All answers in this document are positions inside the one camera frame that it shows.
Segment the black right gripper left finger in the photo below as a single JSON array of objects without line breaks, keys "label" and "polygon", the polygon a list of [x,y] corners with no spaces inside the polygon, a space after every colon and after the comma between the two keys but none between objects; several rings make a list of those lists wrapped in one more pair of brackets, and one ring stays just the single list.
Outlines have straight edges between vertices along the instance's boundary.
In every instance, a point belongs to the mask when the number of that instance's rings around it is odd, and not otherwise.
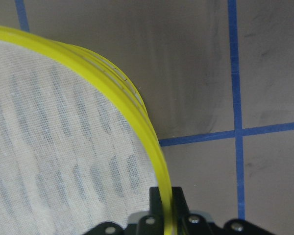
[{"label": "black right gripper left finger", "polygon": [[164,218],[163,203],[158,187],[149,188],[149,214]]}]

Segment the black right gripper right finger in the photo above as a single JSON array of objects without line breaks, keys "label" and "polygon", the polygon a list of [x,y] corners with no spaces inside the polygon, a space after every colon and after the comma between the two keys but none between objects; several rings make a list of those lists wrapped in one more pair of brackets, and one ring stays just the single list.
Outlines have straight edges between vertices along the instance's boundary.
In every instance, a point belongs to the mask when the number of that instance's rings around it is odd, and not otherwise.
[{"label": "black right gripper right finger", "polygon": [[189,214],[189,207],[181,187],[172,187],[173,214],[175,217],[184,217]]}]

